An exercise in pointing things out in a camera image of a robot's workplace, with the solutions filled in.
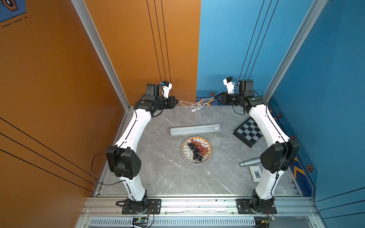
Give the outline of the clear plastic wrap sheet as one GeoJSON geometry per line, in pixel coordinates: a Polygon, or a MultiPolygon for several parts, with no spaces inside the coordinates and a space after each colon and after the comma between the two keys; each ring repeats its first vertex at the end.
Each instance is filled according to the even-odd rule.
{"type": "Polygon", "coordinates": [[[190,108],[191,112],[196,112],[203,107],[210,106],[214,99],[212,97],[198,100],[197,102],[179,101],[178,105],[190,108]]]}

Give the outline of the white plastic wrap dispenser box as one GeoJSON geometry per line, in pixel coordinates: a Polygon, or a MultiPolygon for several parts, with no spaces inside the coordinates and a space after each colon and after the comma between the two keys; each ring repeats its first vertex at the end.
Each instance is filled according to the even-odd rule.
{"type": "Polygon", "coordinates": [[[220,130],[221,126],[219,124],[195,125],[195,126],[171,128],[170,135],[171,136],[196,135],[196,134],[219,132],[220,130]]]}

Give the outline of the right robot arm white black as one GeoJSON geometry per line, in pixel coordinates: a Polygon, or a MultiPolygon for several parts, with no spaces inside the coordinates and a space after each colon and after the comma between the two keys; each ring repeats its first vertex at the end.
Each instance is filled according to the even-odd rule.
{"type": "Polygon", "coordinates": [[[274,207],[274,191],[281,176],[293,163],[299,144],[281,130],[272,117],[267,102],[255,95],[253,80],[239,81],[238,93],[235,92],[233,77],[225,78],[223,84],[227,91],[216,95],[215,99],[221,104],[244,108],[261,130],[268,146],[260,156],[263,172],[249,204],[253,213],[261,214],[274,207]]]}

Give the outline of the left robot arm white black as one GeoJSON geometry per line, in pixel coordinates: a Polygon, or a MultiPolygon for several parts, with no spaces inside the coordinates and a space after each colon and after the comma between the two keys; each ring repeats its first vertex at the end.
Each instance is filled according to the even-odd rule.
{"type": "Polygon", "coordinates": [[[148,206],[147,192],[139,177],[142,161],[136,153],[137,146],[155,112],[173,109],[179,103],[169,95],[172,87],[167,81],[159,85],[147,84],[146,93],[134,105],[134,114],[125,132],[105,152],[109,170],[124,184],[128,194],[123,207],[137,214],[145,213],[148,206]]]}

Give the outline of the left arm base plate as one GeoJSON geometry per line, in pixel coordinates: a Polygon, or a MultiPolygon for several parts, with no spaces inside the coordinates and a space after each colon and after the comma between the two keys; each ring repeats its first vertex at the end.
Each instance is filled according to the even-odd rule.
{"type": "Polygon", "coordinates": [[[124,215],[137,215],[137,214],[148,214],[151,213],[158,215],[161,211],[161,199],[143,199],[140,202],[136,202],[130,199],[127,199],[124,202],[122,214],[124,215]]]}

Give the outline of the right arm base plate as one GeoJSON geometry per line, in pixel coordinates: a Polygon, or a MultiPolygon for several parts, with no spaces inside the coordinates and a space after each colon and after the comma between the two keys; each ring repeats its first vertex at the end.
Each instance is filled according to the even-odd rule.
{"type": "Polygon", "coordinates": [[[276,206],[272,199],[236,199],[239,214],[277,214],[276,206]]]}

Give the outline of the patterned plate orange rim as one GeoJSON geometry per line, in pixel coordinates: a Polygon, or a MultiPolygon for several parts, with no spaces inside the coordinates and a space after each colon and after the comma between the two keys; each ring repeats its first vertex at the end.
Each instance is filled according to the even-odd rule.
{"type": "Polygon", "coordinates": [[[182,156],[191,164],[204,164],[210,160],[213,154],[212,145],[199,136],[186,139],[182,144],[182,156]]]}

